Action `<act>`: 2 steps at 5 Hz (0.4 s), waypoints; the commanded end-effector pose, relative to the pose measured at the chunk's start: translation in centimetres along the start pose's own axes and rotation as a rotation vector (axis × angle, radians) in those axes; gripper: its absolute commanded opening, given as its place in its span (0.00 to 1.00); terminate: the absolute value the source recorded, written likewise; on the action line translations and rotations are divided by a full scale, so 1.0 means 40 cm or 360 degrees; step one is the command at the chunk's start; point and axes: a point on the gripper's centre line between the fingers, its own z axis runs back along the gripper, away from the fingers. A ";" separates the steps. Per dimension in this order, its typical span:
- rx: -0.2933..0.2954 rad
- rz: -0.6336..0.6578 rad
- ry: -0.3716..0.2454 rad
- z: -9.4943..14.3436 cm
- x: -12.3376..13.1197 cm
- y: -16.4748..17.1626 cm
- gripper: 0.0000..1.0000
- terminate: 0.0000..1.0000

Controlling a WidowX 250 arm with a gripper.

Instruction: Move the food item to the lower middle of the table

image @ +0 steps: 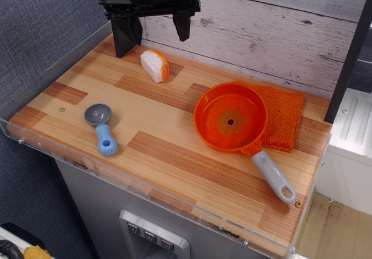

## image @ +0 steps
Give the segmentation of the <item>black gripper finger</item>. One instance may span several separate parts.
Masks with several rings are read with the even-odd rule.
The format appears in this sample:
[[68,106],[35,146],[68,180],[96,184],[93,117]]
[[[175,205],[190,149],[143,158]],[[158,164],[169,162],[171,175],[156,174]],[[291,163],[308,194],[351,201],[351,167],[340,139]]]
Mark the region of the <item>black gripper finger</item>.
[[112,17],[112,23],[115,26],[114,41],[116,47],[125,45],[141,45],[142,26],[138,17]]
[[178,10],[173,14],[173,23],[176,27],[180,41],[189,39],[191,19],[189,10]]

